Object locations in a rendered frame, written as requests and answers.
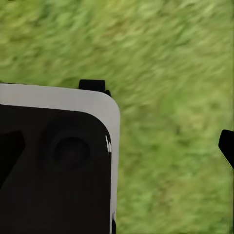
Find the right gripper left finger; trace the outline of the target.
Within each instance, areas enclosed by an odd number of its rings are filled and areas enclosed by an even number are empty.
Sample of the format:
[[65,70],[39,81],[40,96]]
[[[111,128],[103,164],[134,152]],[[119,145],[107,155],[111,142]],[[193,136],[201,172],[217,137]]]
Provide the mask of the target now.
[[0,135],[0,188],[25,149],[21,130]]

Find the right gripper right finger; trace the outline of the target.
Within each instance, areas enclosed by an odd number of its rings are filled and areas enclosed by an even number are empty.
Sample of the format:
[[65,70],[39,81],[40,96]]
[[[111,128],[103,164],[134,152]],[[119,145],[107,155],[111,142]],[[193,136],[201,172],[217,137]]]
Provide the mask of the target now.
[[218,147],[234,169],[234,132],[223,130]]

